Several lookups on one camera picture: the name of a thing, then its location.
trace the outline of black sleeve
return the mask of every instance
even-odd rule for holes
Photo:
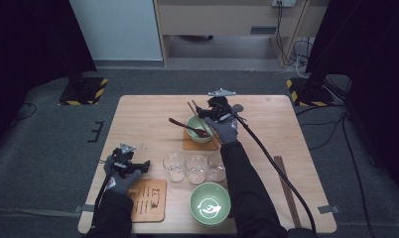
[[[238,237],[287,237],[274,204],[261,178],[249,162],[240,142],[230,142],[220,149],[226,167],[231,211]]]
[[[131,237],[131,210],[134,202],[124,194],[107,190],[96,212],[94,227],[85,237],[129,238]]]

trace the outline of brown wooden mat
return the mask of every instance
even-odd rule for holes
[[[182,148],[187,151],[216,151],[218,150],[218,141],[215,137],[207,143],[197,143],[193,141],[188,134],[187,130],[184,129],[184,140]]]
[[[134,201],[133,222],[159,222],[165,219],[166,206],[165,179],[138,179],[128,190]]]

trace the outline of yellow and black striped tape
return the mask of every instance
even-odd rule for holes
[[[61,105],[78,106],[78,105],[97,104],[97,102],[100,100],[101,95],[103,94],[104,88],[106,87],[106,84],[108,81],[109,80],[105,79],[105,78],[101,81],[100,85],[97,88],[97,91],[95,93],[93,100],[89,100],[89,101],[67,100],[67,101],[61,102]]]
[[[293,87],[292,81],[289,79],[286,81],[287,87],[289,88],[292,100],[295,106],[332,106],[333,103],[321,102],[321,101],[303,101]]]

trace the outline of wall socket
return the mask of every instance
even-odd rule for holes
[[[296,0],[273,0],[273,7],[279,7],[281,3],[282,7],[294,7]]]

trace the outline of white wall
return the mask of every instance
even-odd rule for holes
[[[70,0],[94,60],[163,60],[153,0]]]

